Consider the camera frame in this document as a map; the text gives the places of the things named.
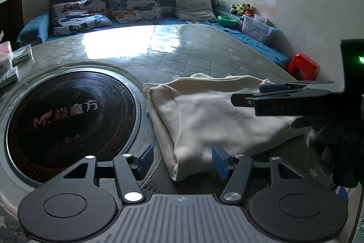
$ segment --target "round black cooktop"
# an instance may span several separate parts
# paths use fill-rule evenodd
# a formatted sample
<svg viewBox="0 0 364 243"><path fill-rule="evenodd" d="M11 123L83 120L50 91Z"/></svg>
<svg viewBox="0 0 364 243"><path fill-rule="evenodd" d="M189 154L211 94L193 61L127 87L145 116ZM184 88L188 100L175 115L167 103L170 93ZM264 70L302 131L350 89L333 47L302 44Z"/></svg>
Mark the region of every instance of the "round black cooktop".
<svg viewBox="0 0 364 243"><path fill-rule="evenodd" d="M62 74L39 84L15 109L9 154L25 176L46 182L87 155L112 160L135 120L135 101L119 80L90 71Z"/></svg>

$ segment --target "plush toy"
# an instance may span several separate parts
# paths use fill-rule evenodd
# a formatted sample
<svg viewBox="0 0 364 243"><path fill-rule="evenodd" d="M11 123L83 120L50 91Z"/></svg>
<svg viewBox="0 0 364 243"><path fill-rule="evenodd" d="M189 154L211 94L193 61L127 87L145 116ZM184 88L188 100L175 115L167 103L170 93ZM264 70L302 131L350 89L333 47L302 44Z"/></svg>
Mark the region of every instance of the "plush toy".
<svg viewBox="0 0 364 243"><path fill-rule="evenodd" d="M235 5L234 3L230 6L230 13L236 13L239 16L247 15L249 17L254 17L253 9L254 6L249 3L242 3L241 5Z"/></svg>

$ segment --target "pink box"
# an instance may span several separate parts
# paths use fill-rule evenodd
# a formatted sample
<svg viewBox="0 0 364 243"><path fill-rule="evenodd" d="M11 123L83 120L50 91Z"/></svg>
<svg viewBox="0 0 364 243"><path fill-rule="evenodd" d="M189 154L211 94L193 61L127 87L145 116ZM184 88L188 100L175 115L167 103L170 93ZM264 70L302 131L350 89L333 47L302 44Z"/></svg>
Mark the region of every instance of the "pink box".
<svg viewBox="0 0 364 243"><path fill-rule="evenodd" d="M10 42L6 41L6 42L3 42L2 44L0 44L0 52L11 54L13 52L13 50L11 49Z"/></svg>

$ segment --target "sofa armrest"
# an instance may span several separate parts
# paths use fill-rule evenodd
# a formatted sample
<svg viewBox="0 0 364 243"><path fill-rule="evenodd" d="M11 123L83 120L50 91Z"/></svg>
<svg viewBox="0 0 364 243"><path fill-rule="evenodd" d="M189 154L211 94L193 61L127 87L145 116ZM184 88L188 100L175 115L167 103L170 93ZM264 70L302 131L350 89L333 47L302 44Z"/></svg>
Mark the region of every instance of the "sofa armrest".
<svg viewBox="0 0 364 243"><path fill-rule="evenodd" d="M22 47L28 43L32 46L46 42L48 39L49 14L35 16L20 32L16 45Z"/></svg>

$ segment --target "folded cloth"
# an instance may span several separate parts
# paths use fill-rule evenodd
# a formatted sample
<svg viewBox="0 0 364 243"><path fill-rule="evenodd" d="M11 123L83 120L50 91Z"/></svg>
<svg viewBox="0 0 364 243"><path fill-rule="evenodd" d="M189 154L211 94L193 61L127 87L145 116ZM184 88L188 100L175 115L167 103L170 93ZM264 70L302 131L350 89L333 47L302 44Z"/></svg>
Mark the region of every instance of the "folded cloth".
<svg viewBox="0 0 364 243"><path fill-rule="evenodd" d="M295 117L258 117L253 108L231 104L232 93L257 92L261 84L271 82L248 75L216 79L194 74L143 86L163 159L174 181L209 171L213 145L231 155L252 156L308 131L290 127Z"/></svg>

